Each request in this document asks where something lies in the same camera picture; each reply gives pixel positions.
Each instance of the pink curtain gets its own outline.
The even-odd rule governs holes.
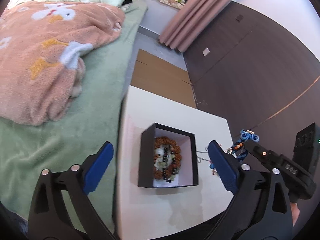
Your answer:
[[[185,52],[231,0],[189,0],[159,37],[161,43]]]

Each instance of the black box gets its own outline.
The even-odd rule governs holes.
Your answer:
[[[320,127],[316,123],[297,133],[293,152],[292,160],[313,176],[320,155]]]
[[[154,144],[157,137],[167,136],[177,142],[181,148],[181,168],[179,170],[178,185],[160,181],[157,182],[153,175],[154,166]],[[199,184],[198,163],[196,154],[196,141],[193,133],[181,131],[169,126],[154,123],[141,134],[140,163],[138,187],[167,188],[188,187]]]

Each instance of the metal screw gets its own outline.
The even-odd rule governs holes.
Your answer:
[[[273,169],[272,169],[272,172],[273,172],[274,174],[280,174],[280,171],[279,171],[277,168],[273,168]]]
[[[44,169],[41,171],[42,175],[47,175],[49,173],[49,169]]]
[[[242,165],[241,165],[241,168],[242,168],[244,171],[250,170],[250,166],[249,166],[248,164],[242,164]]]
[[[80,169],[80,165],[79,164],[75,164],[71,166],[71,170],[72,171],[78,171]]]

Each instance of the wall outlet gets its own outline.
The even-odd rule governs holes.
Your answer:
[[[202,51],[202,54],[204,56],[207,56],[209,54],[210,50],[208,48],[205,48],[204,51]]]

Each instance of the blue gripper pad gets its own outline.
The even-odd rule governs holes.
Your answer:
[[[238,192],[239,162],[232,154],[225,153],[216,141],[210,142],[208,152],[224,187],[233,195],[236,194]]]
[[[105,143],[97,154],[99,156],[92,163],[84,176],[83,191],[86,195],[96,190],[104,172],[113,158],[113,145],[109,142]]]

